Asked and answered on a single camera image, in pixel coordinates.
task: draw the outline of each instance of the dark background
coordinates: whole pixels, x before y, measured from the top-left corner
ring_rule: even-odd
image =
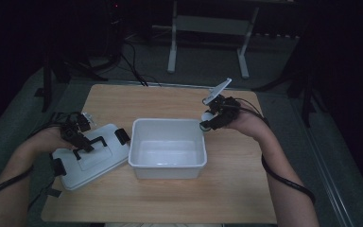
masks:
[[[204,1],[193,2],[205,9]],[[300,3],[264,4],[254,32],[302,36],[289,67],[315,68],[315,88],[363,175],[363,0]],[[74,58],[116,53],[121,44],[106,43],[105,23],[122,20],[149,39],[150,25],[170,25],[171,7],[171,1],[0,1],[0,115],[52,44]],[[112,35],[121,40],[122,32],[118,27]]]

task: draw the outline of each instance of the human arm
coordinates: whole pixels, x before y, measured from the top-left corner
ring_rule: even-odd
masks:
[[[240,131],[258,142],[269,168],[293,183],[303,185],[299,176],[288,162],[276,136],[268,125],[252,113],[240,111],[229,129]],[[268,185],[278,226],[319,226],[314,205],[303,192],[275,180],[269,174]]]
[[[0,183],[26,172],[40,154],[71,147],[61,139],[59,128],[40,131],[14,150],[0,175]],[[29,182],[28,175],[0,191],[0,226],[26,226]]]

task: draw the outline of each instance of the black wire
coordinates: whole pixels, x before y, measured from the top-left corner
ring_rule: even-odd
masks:
[[[131,70],[127,69],[127,68],[123,68],[123,67],[120,67],[120,66],[117,66],[117,68],[119,69],[123,69],[123,70],[126,70],[126,71],[129,71],[129,72],[132,72]],[[149,76],[149,75],[141,75],[141,77],[147,77],[147,78],[151,78],[152,80],[154,80],[155,83],[158,84],[158,86],[162,87],[162,84],[156,79],[154,78],[153,76]]]
[[[24,179],[25,177],[27,177],[30,172],[34,169],[34,166],[31,166],[28,170],[26,170],[26,172],[20,174],[20,175],[17,175],[16,177],[13,177],[3,183],[0,183],[0,191],[14,183],[17,183],[19,181],[21,181],[22,179]]]
[[[258,109],[256,109],[256,107],[254,105],[252,105],[252,103],[248,102],[246,99],[241,98],[241,97],[238,97],[238,98],[235,98],[235,100],[242,100],[242,101],[246,102],[247,104],[249,104],[250,106],[252,106],[255,111],[257,111],[260,114],[260,112],[258,111]]]
[[[60,117],[58,117],[57,119],[53,120],[53,121],[50,121],[50,122],[47,122],[43,125],[41,125],[39,128],[37,128],[36,130],[34,130],[34,132],[32,132],[28,137],[32,137],[33,135],[37,134],[38,132],[42,131],[42,130],[45,130],[45,129],[48,129],[48,128],[54,128],[54,127],[62,127],[62,126],[65,126],[66,123],[63,123],[63,122],[59,122],[61,121],[62,119],[64,119],[65,117],[69,117],[69,116],[72,116],[72,115],[79,115],[81,113],[79,112],[71,112],[71,113],[67,113],[67,114],[64,114]]]
[[[137,78],[138,81],[140,81],[141,85],[148,87],[146,80],[141,77],[141,75],[135,70],[135,68],[131,65],[131,63],[128,61],[128,59],[123,54],[120,54],[120,55],[126,61],[126,63],[129,65],[132,74]]]
[[[288,179],[285,179],[279,175],[277,175],[275,172],[273,172],[270,167],[268,166],[267,162],[265,161],[265,158],[264,158],[264,155],[262,155],[261,157],[261,162],[262,162],[262,166],[264,167],[265,171],[272,177],[274,178],[275,180],[281,182],[281,183],[284,183],[285,185],[289,186],[289,187],[292,187],[298,191],[301,191],[303,192],[305,195],[307,195],[313,204],[315,204],[315,201],[316,201],[316,198],[315,198],[315,195],[310,191],[308,190],[307,188],[297,184],[297,183],[293,183],[291,182],[290,180]]]
[[[127,44],[127,45],[129,45],[129,46],[131,46],[131,48],[132,48],[132,53],[133,53],[133,57],[132,57],[132,65],[133,66],[135,66],[135,56],[136,56],[136,51],[135,51],[135,47],[134,47],[134,45],[133,44],[131,44],[130,42],[128,42],[128,41],[125,41],[125,44]]]
[[[240,111],[248,112],[248,113],[253,114],[256,117],[260,118],[261,120],[263,120],[269,126],[268,120],[264,116],[262,116],[261,113],[259,113],[256,108],[254,108],[254,110],[256,110],[257,112],[249,110],[247,108],[233,106],[233,105],[220,105],[220,107],[227,107],[227,108],[231,108],[231,109],[237,109],[237,110],[240,110]]]

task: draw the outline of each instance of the floor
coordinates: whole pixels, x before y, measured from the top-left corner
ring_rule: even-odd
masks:
[[[181,38],[178,48],[176,72],[166,73],[169,45],[165,42],[168,31],[158,31],[157,39],[146,43],[130,35],[123,53],[150,86],[213,87],[233,80],[231,89],[250,90],[276,79],[283,70],[297,40],[254,37],[246,54],[251,77],[242,79],[235,53],[236,44],[213,45],[196,43],[188,34]],[[100,58],[92,59],[99,63]],[[97,72],[109,79],[109,84],[136,84],[129,66],[122,60],[116,67]],[[14,150],[37,126],[53,112],[80,111],[89,89],[96,81],[74,72],[68,84],[54,80],[53,102],[46,113],[43,101],[35,97],[36,89],[43,85],[42,70],[25,84],[0,119],[0,171]],[[266,92],[257,93],[265,116],[279,138],[282,147],[302,180],[316,194],[316,210],[321,226],[363,226],[363,180],[332,117],[315,102],[310,114],[311,127],[300,117],[302,99],[288,98],[285,90],[289,82]],[[52,180],[48,158],[41,157],[35,165],[31,181],[31,198]],[[41,220],[46,195],[42,195],[29,213],[29,226],[90,226],[90,223],[54,223]],[[227,223],[233,227],[268,226],[266,224]]]

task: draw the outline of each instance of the white stand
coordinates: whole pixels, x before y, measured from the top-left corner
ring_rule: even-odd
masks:
[[[173,20],[172,20],[172,45],[170,46],[169,63],[167,72],[174,73],[176,68],[176,33],[178,30],[197,31],[230,35],[244,35],[245,40],[241,48],[237,49],[237,58],[240,64],[241,77],[247,79],[249,70],[244,54],[252,34],[252,29],[258,15],[259,8],[255,8],[250,21],[230,20],[197,16],[178,15],[177,1],[173,2]]]
[[[116,130],[115,125],[109,124],[86,134],[89,140],[102,136],[107,146],[99,141],[92,144],[94,150],[91,152],[80,150],[80,160],[71,149],[57,149],[53,153],[54,159],[61,159],[67,173],[61,176],[64,188],[75,190],[127,161],[130,147],[120,144],[114,134]]]

